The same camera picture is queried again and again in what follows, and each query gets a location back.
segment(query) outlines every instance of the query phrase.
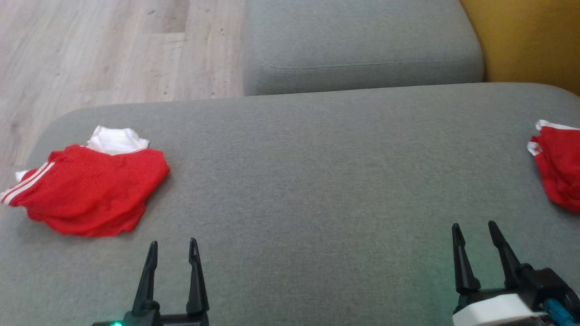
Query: folded red clothing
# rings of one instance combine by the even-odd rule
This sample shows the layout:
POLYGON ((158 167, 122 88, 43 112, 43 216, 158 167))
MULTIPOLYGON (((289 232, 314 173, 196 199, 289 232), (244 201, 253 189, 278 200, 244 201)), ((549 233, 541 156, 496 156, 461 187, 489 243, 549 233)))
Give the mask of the folded red clothing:
POLYGON ((528 143, 548 198, 580 213, 580 129, 540 120, 528 143))
POLYGON ((110 155, 72 145, 26 172, 0 201, 24 207, 30 219, 62 234, 116 236, 135 228, 145 200, 168 173, 157 150, 110 155))

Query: gray sofa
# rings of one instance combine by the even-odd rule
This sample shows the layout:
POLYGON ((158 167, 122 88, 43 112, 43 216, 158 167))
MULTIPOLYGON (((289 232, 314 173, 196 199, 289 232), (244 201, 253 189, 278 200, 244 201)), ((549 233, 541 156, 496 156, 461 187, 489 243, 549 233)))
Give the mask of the gray sofa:
POLYGON ((503 282, 493 219, 522 261, 578 289, 580 220, 548 201, 525 147, 539 118, 580 125, 580 99, 459 84, 71 113, 28 167, 100 124, 134 128, 172 172, 115 238, 61 236, 12 210, 0 223, 3 325, 122 317, 152 240, 155 298, 183 312, 192 236, 212 325, 451 325, 455 222, 484 287, 503 282))
POLYGON ((483 81, 458 0, 250 0, 246 95, 483 81))

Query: gray fabric surface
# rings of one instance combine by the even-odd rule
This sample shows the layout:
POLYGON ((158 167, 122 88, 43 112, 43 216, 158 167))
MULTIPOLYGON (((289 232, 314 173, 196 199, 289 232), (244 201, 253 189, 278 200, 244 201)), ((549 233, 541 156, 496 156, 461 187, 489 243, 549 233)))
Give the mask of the gray fabric surface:
POLYGON ((458 0, 249 0, 246 95, 483 79, 458 0))
POLYGON ((534 84, 464 84, 112 106, 52 124, 28 167, 131 127, 172 169, 133 233, 56 234, 0 221, 2 325, 90 325, 131 308, 149 242, 155 298, 184 311, 190 237, 212 325, 451 325, 451 225, 484 287, 503 282, 487 231, 580 289, 580 220, 550 204, 525 149, 580 99, 534 84))

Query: yellow cushion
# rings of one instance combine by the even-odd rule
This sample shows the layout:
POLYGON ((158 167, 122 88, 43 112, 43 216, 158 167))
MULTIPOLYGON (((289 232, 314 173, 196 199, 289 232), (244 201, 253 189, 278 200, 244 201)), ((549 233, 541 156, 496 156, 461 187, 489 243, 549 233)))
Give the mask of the yellow cushion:
POLYGON ((487 81, 539 82, 580 95, 580 0, 461 0, 487 81))

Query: blue connector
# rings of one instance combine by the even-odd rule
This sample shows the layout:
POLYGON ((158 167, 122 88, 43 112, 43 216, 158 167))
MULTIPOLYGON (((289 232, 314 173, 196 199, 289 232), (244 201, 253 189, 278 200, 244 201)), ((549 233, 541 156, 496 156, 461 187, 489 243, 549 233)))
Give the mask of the blue connector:
POLYGON ((574 318, 572 318, 570 313, 557 300, 546 300, 544 302, 544 310, 558 326, 576 326, 574 318))

